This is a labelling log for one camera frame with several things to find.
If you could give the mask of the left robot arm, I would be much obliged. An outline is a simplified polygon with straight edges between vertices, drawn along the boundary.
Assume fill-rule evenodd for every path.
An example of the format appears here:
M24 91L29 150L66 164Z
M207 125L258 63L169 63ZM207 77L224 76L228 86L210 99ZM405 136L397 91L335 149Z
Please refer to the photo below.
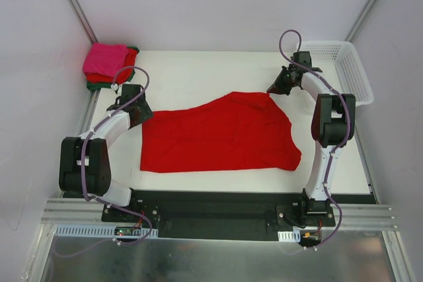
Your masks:
M124 84L105 116L93 128L61 142L59 188L89 200L117 205L127 222L139 217L140 206L131 200L132 190L113 180L108 154L112 144L128 130L150 120L153 112L142 85Z

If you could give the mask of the white plastic basket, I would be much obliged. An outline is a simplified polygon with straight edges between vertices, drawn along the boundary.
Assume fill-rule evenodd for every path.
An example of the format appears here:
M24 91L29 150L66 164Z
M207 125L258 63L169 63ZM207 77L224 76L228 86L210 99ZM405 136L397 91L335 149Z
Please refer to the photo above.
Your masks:
M313 66L323 71L323 77L331 86L356 97L357 106L373 103L370 83L352 43L335 40L304 41L301 49L310 52Z

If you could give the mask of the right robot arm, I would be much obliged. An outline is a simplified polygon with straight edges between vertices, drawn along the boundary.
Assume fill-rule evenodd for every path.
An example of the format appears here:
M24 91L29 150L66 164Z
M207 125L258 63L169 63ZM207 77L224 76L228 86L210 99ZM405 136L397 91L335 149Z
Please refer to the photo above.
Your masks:
M311 121L315 156L301 198L283 212L283 220L304 228L332 213L330 188L338 158L354 136L356 97L342 94L331 86L323 72L312 66L311 54L306 51L293 53L289 65L282 67L268 92L289 95L295 87L306 91L315 101Z

